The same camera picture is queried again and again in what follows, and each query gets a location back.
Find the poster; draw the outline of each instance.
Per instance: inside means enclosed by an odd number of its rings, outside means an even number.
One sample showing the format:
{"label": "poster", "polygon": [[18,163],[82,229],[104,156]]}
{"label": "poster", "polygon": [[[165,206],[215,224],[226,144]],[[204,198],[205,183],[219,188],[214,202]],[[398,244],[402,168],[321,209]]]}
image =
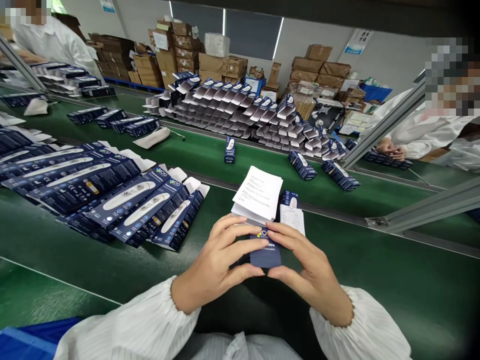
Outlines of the poster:
{"label": "poster", "polygon": [[367,29],[355,29],[344,52],[347,54],[360,55],[364,51],[365,46],[367,46],[373,33],[373,31]]}

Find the white sign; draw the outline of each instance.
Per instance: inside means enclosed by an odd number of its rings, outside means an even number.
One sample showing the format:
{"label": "white sign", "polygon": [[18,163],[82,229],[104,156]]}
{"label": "white sign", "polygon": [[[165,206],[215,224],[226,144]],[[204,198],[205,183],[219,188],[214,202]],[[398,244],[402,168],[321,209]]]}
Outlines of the white sign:
{"label": "white sign", "polygon": [[347,54],[360,55],[364,51],[373,34],[374,32],[371,30],[355,29],[344,52]]}
{"label": "white sign", "polygon": [[155,40],[155,46],[159,49],[168,50],[169,49],[169,39],[167,35],[161,34],[159,32],[153,33],[153,40]]}

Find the paper manual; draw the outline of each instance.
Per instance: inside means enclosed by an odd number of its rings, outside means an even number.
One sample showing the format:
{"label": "paper manual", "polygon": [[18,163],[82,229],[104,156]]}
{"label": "paper manual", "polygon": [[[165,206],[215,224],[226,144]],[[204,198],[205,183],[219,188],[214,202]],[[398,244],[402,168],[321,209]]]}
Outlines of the paper manual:
{"label": "paper manual", "polygon": [[247,217],[249,224],[264,227],[266,221],[275,219],[283,182],[279,176],[250,166],[245,180],[233,197],[231,212]]}

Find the blue plastic pallet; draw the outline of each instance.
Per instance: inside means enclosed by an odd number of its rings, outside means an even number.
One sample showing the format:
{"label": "blue plastic pallet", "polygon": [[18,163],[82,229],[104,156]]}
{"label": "blue plastic pallet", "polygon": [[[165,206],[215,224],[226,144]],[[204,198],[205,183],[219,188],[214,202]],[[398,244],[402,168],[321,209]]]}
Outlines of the blue plastic pallet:
{"label": "blue plastic pallet", "polygon": [[0,359],[52,360],[62,336],[79,317],[25,327],[6,327],[0,331]]}
{"label": "blue plastic pallet", "polygon": [[146,86],[142,84],[137,84],[131,81],[125,81],[125,80],[120,80],[120,79],[115,79],[113,77],[103,77],[107,83],[113,83],[115,85],[128,85],[129,88],[135,89],[135,90],[147,90],[149,93],[153,92],[164,92],[165,89],[163,87],[153,87],[153,86]]}

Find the metal profile bar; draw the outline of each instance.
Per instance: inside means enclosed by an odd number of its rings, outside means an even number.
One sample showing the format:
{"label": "metal profile bar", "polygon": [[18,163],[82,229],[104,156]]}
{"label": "metal profile bar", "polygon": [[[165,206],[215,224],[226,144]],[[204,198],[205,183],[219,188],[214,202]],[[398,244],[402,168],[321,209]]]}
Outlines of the metal profile bar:
{"label": "metal profile bar", "polygon": [[401,233],[423,224],[480,208],[480,177],[439,192],[379,218],[367,218],[372,228]]}
{"label": "metal profile bar", "polygon": [[351,168],[363,155],[373,146],[378,144],[385,135],[400,124],[425,101],[425,78],[421,79],[417,86],[412,89],[405,99],[388,113],[371,131],[364,137],[357,146],[353,148],[344,158],[342,167]]}
{"label": "metal profile bar", "polygon": [[0,35],[0,50],[36,91],[40,93],[49,92],[45,85],[34,74],[30,66],[23,61],[20,55],[17,54],[17,52],[10,46],[9,42],[2,35]]}

